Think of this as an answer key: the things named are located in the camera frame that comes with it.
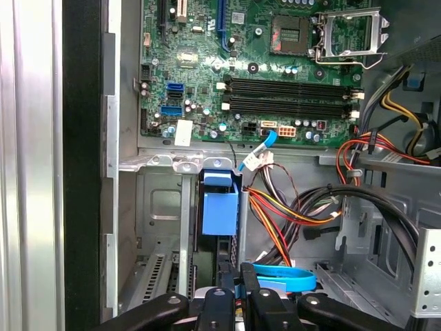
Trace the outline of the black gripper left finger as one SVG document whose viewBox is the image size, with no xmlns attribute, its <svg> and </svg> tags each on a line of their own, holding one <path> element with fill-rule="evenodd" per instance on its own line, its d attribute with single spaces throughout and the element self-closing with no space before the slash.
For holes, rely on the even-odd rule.
<svg viewBox="0 0 441 331">
<path fill-rule="evenodd" d="M 95 330 L 234 330 L 234 277 L 231 263 L 219 264 L 218 284 L 199 288 L 192 300 L 171 292 L 149 300 Z"/>
</svg>

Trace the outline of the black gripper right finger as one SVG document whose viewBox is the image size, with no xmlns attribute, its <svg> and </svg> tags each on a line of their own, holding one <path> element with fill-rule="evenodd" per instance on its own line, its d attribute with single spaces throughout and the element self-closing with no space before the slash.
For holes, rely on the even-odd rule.
<svg viewBox="0 0 441 331">
<path fill-rule="evenodd" d="M 375 316 L 345 305 L 322 293 L 302 295 L 296 302 L 262 288 L 254 265 L 240 265 L 244 287 L 246 330 L 400 330 Z"/>
</svg>

